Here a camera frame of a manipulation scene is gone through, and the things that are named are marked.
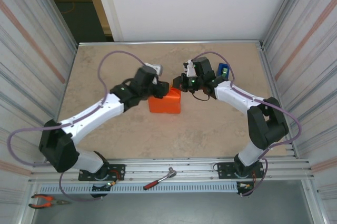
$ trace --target ribbed metal panel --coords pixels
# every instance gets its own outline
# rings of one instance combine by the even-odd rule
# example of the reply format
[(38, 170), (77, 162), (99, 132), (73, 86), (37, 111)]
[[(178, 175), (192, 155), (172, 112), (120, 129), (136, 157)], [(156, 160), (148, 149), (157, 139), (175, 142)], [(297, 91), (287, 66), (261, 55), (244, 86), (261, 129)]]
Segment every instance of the ribbed metal panel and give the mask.
[[(64, 185), (63, 190), (68, 194), (88, 193), (182, 193), (182, 192), (237, 192), (236, 182), (193, 182), (193, 183), (161, 183), (145, 191), (144, 183), (120, 183), (110, 191), (92, 191), (92, 184)], [(43, 194), (61, 194), (58, 184), (44, 184), (40, 189)]]

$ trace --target beige table surface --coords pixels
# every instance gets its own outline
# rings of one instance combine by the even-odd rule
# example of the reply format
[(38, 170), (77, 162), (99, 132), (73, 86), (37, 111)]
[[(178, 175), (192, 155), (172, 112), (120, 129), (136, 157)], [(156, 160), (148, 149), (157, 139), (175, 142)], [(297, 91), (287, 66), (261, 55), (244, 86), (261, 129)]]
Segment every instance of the beige table surface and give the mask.
[[(114, 44), (79, 46), (63, 102), (60, 120), (67, 119), (103, 97), (97, 79), (97, 67), (105, 54), (124, 50), (144, 62), (162, 64), (162, 81), (171, 82), (183, 72), (183, 62), (205, 51), (215, 51), (227, 58), (234, 69), (235, 84), (258, 96), (269, 97), (259, 55), (254, 43), (175, 43)], [(208, 55), (216, 71), (216, 55)], [(102, 67), (109, 89), (134, 76), (140, 63), (124, 54), (110, 56)], [(205, 98), (199, 91), (196, 96)], [(182, 93), (181, 114), (155, 114), (147, 101), (112, 118), (87, 135), (78, 145), (96, 150), (106, 158), (179, 158), (230, 157), (248, 143), (247, 118), (230, 105), (210, 99), (202, 102), (191, 93)], [(285, 155), (284, 147), (270, 155)]]

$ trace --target orange block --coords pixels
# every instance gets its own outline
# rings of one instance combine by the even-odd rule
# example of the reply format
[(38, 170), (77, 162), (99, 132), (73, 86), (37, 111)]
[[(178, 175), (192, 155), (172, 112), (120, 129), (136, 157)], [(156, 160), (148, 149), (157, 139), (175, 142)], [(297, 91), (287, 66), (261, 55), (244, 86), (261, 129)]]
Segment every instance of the orange block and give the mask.
[(148, 107), (152, 113), (174, 113), (179, 114), (181, 111), (181, 91), (170, 88), (168, 94), (162, 99), (150, 97)]

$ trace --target pliers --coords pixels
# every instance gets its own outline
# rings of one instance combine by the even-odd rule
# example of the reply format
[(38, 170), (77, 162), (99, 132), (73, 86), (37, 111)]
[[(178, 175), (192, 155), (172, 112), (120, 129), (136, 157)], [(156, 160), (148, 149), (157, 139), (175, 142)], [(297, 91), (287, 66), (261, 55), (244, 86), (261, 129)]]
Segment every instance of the pliers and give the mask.
[(47, 196), (47, 195), (44, 195), (44, 194), (36, 194), (36, 195), (31, 196), (31, 198), (32, 199), (43, 198), (43, 199), (47, 200), (47, 203), (44, 203), (44, 204), (39, 204), (39, 205), (29, 204), (28, 206), (33, 208), (33, 209), (42, 209), (42, 208), (46, 208), (46, 207), (51, 207), (54, 204), (69, 204), (70, 203), (69, 201), (57, 200), (57, 199), (54, 199), (53, 196)]

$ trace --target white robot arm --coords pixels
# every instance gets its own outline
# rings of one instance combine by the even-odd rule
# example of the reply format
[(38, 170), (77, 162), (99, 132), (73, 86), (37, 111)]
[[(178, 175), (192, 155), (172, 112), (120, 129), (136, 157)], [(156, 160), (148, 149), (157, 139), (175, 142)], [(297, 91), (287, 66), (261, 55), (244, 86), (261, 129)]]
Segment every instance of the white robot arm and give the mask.
[(234, 84), (231, 85), (231, 82), (223, 76), (216, 77), (209, 60), (205, 57), (189, 60), (184, 63), (184, 67), (185, 73), (173, 80), (173, 87), (192, 93), (203, 90), (206, 95), (230, 104), (247, 116), (251, 140), (234, 158), (236, 174), (245, 177), (255, 167), (264, 150), (288, 134), (283, 113), (266, 107), (258, 100), (280, 107), (279, 102), (273, 97), (264, 99), (254, 96)]
[[(98, 126), (138, 105), (140, 100), (146, 100), (150, 96), (163, 98), (167, 95), (169, 84), (158, 80), (161, 73), (160, 65), (146, 64), (138, 69), (134, 78), (127, 79), (122, 84), (113, 87), (105, 101), (102, 99), (79, 114), (59, 123), (54, 120), (48, 121), (45, 126), (62, 124), (69, 124), (69, 126), (43, 131), (39, 145), (40, 152), (57, 172), (76, 168), (93, 173), (98, 179), (104, 178), (106, 176), (104, 164), (107, 164), (105, 158), (98, 152), (84, 151), (75, 146)], [(98, 106), (100, 108), (95, 113), (73, 123)]]

